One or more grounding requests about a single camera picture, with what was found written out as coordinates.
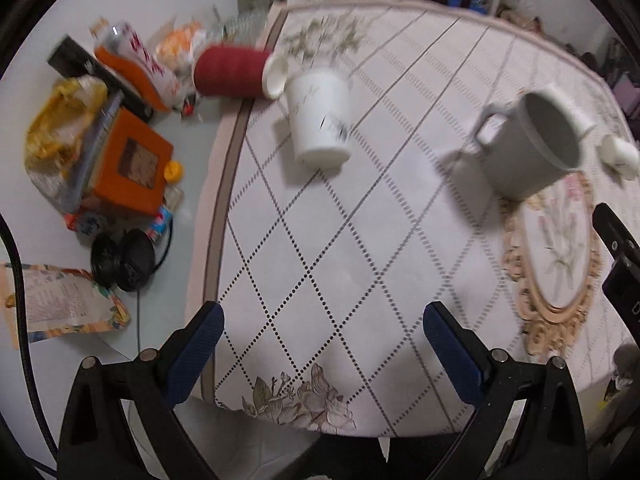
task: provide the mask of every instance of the screw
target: screw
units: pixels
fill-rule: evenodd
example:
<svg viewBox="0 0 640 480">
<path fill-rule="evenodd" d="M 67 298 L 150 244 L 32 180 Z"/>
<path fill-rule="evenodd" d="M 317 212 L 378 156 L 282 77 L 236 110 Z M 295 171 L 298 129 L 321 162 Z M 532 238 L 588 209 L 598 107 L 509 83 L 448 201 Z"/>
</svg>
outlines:
<svg viewBox="0 0 640 480">
<path fill-rule="evenodd" d="M 95 357 L 85 357 L 82 359 L 82 368 L 88 370 L 89 368 L 93 368 L 95 366 Z"/>
<path fill-rule="evenodd" d="M 494 348 L 491 350 L 491 357 L 493 357 L 499 363 L 505 362 L 509 358 L 509 354 L 502 348 Z"/>
<path fill-rule="evenodd" d="M 158 357 L 158 350 L 156 350 L 155 348 L 145 348 L 142 352 L 140 352 L 140 355 L 138 357 L 140 357 L 140 360 L 144 362 L 153 361 L 156 357 Z"/>
<path fill-rule="evenodd" d="M 566 361 L 559 355 L 555 355 L 551 358 L 551 364 L 559 370 L 562 370 L 566 366 Z"/>
</svg>

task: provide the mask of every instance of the gray mug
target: gray mug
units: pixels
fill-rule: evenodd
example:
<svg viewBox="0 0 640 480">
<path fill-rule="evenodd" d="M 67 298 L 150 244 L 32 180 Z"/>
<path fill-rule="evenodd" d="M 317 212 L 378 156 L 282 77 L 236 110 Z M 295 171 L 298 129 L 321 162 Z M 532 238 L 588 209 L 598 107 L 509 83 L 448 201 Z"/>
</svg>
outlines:
<svg viewBox="0 0 640 480">
<path fill-rule="evenodd" d="M 507 118 L 490 142 L 478 138 L 489 117 Z M 511 200 L 523 200 L 580 166 L 581 124 L 562 94 L 552 89 L 523 94 L 512 106 L 484 107 L 471 135 L 484 151 L 489 183 Z"/>
</svg>

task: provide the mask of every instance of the plastic bottle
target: plastic bottle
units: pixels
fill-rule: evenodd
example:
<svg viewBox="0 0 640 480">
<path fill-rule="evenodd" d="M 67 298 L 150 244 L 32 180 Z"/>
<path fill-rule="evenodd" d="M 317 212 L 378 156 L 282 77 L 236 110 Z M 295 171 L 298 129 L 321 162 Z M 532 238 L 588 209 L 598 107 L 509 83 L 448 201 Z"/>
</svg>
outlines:
<svg viewBox="0 0 640 480">
<path fill-rule="evenodd" d="M 180 82 L 158 63 L 140 41 L 130 23 L 110 25 L 101 18 L 91 28 L 95 57 L 129 81 L 155 110 L 169 111 L 180 99 Z"/>
<path fill-rule="evenodd" d="M 184 198 L 184 193 L 177 186 L 167 186 L 164 190 L 164 203 L 156 213 L 151 225 L 146 230 L 146 235 L 153 243 L 157 243 L 166 231 L 174 212 L 178 209 L 180 202 Z"/>
</svg>

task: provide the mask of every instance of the black cable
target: black cable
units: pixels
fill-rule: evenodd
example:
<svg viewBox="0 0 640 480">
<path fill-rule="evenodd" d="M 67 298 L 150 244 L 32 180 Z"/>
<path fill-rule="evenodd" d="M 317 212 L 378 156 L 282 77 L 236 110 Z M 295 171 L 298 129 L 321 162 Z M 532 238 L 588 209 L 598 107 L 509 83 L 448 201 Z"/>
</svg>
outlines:
<svg viewBox="0 0 640 480">
<path fill-rule="evenodd" d="M 53 459 L 57 460 L 58 446 L 56 446 L 56 441 L 53 439 L 53 435 L 47 424 L 47 419 L 42 411 L 36 381 L 33 377 L 33 367 L 31 366 L 31 355 L 29 354 L 29 341 L 27 337 L 26 301 L 24 299 L 24 276 L 22 275 L 20 254 L 18 254 L 18 247 L 15 245 L 14 236 L 11 234 L 9 226 L 4 221 L 2 214 L 0 214 L 0 238 L 2 238 L 2 243 L 4 243 L 6 247 L 6 252 L 9 255 L 9 261 L 11 262 L 14 274 L 15 311 L 18 320 L 18 346 L 20 347 L 20 360 L 22 361 L 24 382 L 27 385 L 27 393 L 29 394 L 33 414 L 36 417 L 40 432 L 49 451 L 53 455 Z"/>
<path fill-rule="evenodd" d="M 140 291 L 136 291 L 136 344 L 140 355 Z"/>
<path fill-rule="evenodd" d="M 171 247 L 171 240 L 173 240 L 173 238 L 174 238 L 174 218 L 171 218 L 171 220 L 169 220 L 169 237 L 167 238 L 166 246 L 164 247 L 164 253 L 162 253 L 162 257 L 160 258 L 160 261 L 154 267 L 154 273 L 156 273 L 156 271 L 160 268 L 160 266 L 164 264 L 164 261 L 166 260 L 166 256 L 169 253 L 169 247 Z"/>
<path fill-rule="evenodd" d="M 34 466 L 36 466 L 40 471 L 45 472 L 46 474 L 53 476 L 53 478 L 58 477 L 58 473 L 55 469 L 50 468 L 48 465 L 44 465 L 42 462 L 38 462 L 36 459 L 28 457 L 29 462 L 31 462 Z"/>
</svg>

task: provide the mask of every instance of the yellow bag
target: yellow bag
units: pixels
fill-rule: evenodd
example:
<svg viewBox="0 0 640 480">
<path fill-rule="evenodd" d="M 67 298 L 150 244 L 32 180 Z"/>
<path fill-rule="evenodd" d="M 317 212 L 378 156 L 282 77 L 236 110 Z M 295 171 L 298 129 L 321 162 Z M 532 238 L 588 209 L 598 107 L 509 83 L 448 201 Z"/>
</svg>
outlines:
<svg viewBox="0 0 640 480">
<path fill-rule="evenodd" d="M 62 178 L 73 166 L 82 134 L 107 99 L 107 86 L 98 78 L 70 78 L 57 85 L 27 130 L 24 166 L 28 172 L 55 168 Z"/>
</svg>

